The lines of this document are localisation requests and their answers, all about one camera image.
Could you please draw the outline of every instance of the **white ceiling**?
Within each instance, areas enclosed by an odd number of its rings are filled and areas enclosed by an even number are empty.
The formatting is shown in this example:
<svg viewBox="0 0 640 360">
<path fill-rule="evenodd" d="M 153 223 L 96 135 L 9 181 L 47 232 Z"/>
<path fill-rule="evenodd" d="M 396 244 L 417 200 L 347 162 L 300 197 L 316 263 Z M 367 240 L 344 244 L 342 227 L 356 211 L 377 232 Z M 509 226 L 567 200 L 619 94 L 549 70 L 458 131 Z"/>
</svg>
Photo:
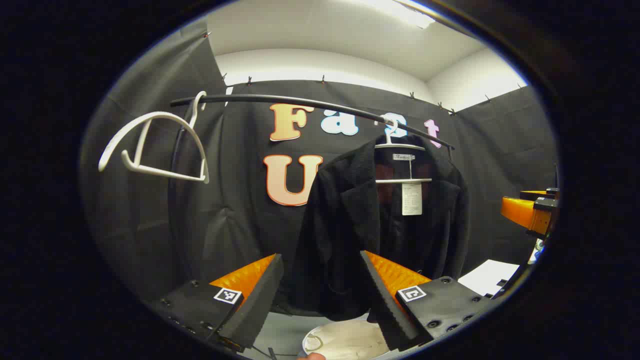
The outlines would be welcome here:
<svg viewBox="0 0 640 360">
<path fill-rule="evenodd" d="M 356 56 L 428 81 L 484 49 L 439 23 L 406 24 L 349 0 L 238 0 L 208 15 L 215 55 L 256 49 L 312 49 Z"/>
</svg>

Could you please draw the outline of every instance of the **white fabric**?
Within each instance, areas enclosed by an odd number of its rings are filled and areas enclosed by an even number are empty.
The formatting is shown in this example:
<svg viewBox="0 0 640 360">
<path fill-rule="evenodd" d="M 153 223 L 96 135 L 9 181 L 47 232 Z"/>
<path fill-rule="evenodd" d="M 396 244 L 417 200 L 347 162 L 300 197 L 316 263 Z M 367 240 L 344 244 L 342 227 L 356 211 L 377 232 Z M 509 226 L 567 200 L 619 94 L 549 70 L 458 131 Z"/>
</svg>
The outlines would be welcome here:
<svg viewBox="0 0 640 360">
<path fill-rule="evenodd" d="M 326 360 L 370 360 L 389 351 L 380 326 L 363 319 L 316 327 L 305 336 L 302 347 L 307 355 L 317 352 Z"/>
</svg>

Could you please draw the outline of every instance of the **ceiling light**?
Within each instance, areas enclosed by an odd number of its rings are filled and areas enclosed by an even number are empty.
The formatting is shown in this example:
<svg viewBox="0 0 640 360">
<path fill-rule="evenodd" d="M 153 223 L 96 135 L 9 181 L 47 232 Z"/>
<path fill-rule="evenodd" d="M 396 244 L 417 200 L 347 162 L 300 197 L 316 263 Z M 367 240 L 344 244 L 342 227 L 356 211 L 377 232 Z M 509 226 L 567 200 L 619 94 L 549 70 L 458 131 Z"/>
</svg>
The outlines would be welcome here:
<svg viewBox="0 0 640 360">
<path fill-rule="evenodd" d="M 426 29 L 432 22 L 431 17 L 424 12 L 429 12 L 424 6 L 411 0 L 349 0 L 352 3 L 359 3 L 370 8 L 375 8 L 383 13 L 391 15 L 408 24 L 415 25 L 420 29 Z"/>
</svg>

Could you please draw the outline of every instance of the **cable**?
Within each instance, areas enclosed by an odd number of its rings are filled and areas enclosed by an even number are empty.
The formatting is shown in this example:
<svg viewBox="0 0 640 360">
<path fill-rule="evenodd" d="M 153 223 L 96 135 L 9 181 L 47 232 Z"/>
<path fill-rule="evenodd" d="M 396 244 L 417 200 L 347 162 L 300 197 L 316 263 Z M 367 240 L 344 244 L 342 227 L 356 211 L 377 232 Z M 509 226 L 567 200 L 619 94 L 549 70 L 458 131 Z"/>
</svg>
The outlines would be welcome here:
<svg viewBox="0 0 640 360">
<path fill-rule="evenodd" d="M 188 106 L 187 110 L 184 113 L 184 119 L 188 119 L 191 115 L 192 106 Z M 180 144 L 182 142 L 182 135 L 186 132 L 184 127 L 180 126 L 180 130 L 175 137 L 175 144 L 173 145 L 173 154 L 171 156 L 171 171 L 177 171 L 177 161 L 179 157 Z M 176 185 L 175 179 L 169 178 L 168 188 L 167 188 L 167 212 L 169 217 L 169 232 L 171 234 L 171 247 L 174 254 L 178 256 L 178 264 L 180 269 L 182 270 L 182 275 L 186 277 L 185 281 L 194 279 L 193 271 L 189 265 L 189 261 L 187 260 L 187 255 L 184 252 L 184 246 L 178 246 L 178 234 L 180 233 L 178 229 L 178 225 L 175 223 L 176 213 L 175 209 L 177 207 L 177 195 L 176 195 Z"/>
<path fill-rule="evenodd" d="M 255 346 L 254 346 L 254 347 L 252 347 L 252 348 L 254 348 L 257 352 L 261 353 L 262 355 L 264 355 L 264 356 L 266 356 L 266 357 L 268 357 L 268 358 L 270 358 L 270 359 L 271 359 L 271 355 L 269 355 L 269 354 L 267 354 L 267 353 L 265 353 L 265 352 L 261 351 L 259 348 L 255 347 Z"/>
<path fill-rule="evenodd" d="M 269 347 L 268 349 L 269 349 L 269 354 L 271 354 L 272 360 L 278 360 L 278 358 L 276 357 L 275 351 L 273 351 L 273 348 Z"/>
</svg>

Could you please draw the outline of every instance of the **orange letter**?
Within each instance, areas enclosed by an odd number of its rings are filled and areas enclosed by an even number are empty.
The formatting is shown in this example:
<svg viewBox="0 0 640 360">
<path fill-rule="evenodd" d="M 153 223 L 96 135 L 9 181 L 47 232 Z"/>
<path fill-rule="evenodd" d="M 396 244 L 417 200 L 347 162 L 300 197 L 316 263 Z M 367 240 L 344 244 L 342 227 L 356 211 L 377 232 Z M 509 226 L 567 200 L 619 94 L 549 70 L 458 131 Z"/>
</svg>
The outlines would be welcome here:
<svg viewBox="0 0 640 360">
<path fill-rule="evenodd" d="M 274 116 L 274 131 L 269 138 L 271 141 L 279 142 L 282 140 L 293 140 L 300 137 L 300 130 L 293 128 L 293 123 L 298 123 L 299 127 L 305 127 L 307 125 L 307 112 L 311 112 L 314 108 L 309 106 L 291 105 L 291 104 L 273 104 L 269 109 L 273 110 Z"/>
<path fill-rule="evenodd" d="M 291 164 L 291 157 L 287 155 L 265 156 L 267 165 L 267 194 L 271 200 L 284 206 L 300 206 L 307 203 L 311 184 L 316 178 L 318 166 L 322 163 L 322 156 L 303 155 L 298 162 L 305 168 L 305 180 L 302 191 L 292 193 L 287 190 L 287 165 Z"/>
</svg>

